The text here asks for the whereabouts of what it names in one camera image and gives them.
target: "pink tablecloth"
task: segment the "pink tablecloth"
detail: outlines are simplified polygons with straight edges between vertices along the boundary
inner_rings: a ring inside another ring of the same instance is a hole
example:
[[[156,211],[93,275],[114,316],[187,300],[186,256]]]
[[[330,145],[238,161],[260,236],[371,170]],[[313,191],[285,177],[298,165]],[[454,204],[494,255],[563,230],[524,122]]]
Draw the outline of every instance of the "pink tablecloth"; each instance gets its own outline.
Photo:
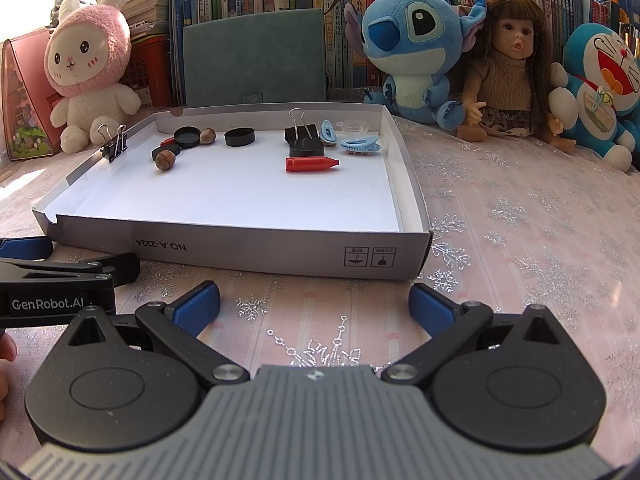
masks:
[[[640,174],[591,152],[571,156],[532,139],[468,144],[397,120],[438,239],[422,279],[456,301],[520,312],[545,303],[605,384],[606,415],[594,441],[612,464],[640,442]],[[14,168],[0,187],[0,234],[38,234],[30,208],[87,153]],[[75,261],[88,251],[56,247]],[[143,262],[117,291],[120,312],[170,300],[204,279],[219,285],[218,319],[200,338],[254,373],[260,364],[383,367],[426,341],[410,318],[409,283],[252,274]],[[38,446],[22,396],[63,327],[11,331],[19,357],[8,373],[0,458],[20,463]]]

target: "red basket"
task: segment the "red basket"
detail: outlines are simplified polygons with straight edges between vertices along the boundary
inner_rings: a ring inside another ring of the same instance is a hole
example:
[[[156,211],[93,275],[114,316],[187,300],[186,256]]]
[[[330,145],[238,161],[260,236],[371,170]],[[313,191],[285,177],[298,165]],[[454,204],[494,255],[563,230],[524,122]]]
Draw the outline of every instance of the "red basket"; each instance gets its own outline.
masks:
[[[171,107],[169,38],[152,36],[135,43],[131,49],[129,65],[120,82],[140,96],[141,109]]]

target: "pink and white plush rabbit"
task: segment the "pink and white plush rabbit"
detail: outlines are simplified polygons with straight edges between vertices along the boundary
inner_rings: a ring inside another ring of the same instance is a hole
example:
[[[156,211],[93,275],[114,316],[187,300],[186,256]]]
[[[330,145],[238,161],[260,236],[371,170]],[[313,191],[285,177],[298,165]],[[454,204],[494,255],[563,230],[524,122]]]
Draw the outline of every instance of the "pink and white plush rabbit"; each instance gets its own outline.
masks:
[[[127,1],[80,8],[79,0],[63,0],[60,5],[60,24],[47,45],[44,67],[64,96],[50,118],[56,127],[66,124],[60,137],[65,153],[80,152],[90,141],[103,145],[98,126],[106,124],[113,135],[140,109],[138,95],[118,83],[131,54],[129,25],[120,12]]]

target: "human hand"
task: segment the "human hand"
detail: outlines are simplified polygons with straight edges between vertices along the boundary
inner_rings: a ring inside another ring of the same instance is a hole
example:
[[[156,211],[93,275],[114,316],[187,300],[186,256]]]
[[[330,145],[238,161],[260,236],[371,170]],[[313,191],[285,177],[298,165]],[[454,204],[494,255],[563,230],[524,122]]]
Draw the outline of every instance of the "human hand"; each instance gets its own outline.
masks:
[[[469,126],[475,126],[482,119],[482,112],[480,108],[486,106],[486,103],[473,103],[473,102],[462,102],[462,106],[465,109],[465,124]]]
[[[549,129],[551,130],[551,133],[555,136],[560,135],[564,131],[564,124],[562,124],[562,121],[558,118],[553,117],[553,115],[549,115],[547,124],[549,126]]]
[[[9,362],[15,360],[18,354],[14,338],[8,334],[3,334],[0,338],[0,359],[6,359]],[[0,371],[0,420],[4,420],[6,416],[6,407],[4,400],[9,393],[9,385],[6,382],[6,376]]]

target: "stitch's nose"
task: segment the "stitch's nose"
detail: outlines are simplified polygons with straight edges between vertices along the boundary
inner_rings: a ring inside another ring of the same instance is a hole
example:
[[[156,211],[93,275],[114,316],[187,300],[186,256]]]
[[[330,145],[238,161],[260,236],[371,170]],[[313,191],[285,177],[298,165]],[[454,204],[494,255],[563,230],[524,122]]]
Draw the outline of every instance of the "stitch's nose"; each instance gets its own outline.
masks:
[[[400,31],[394,22],[377,22],[369,25],[369,39],[380,50],[389,52],[400,41]]]

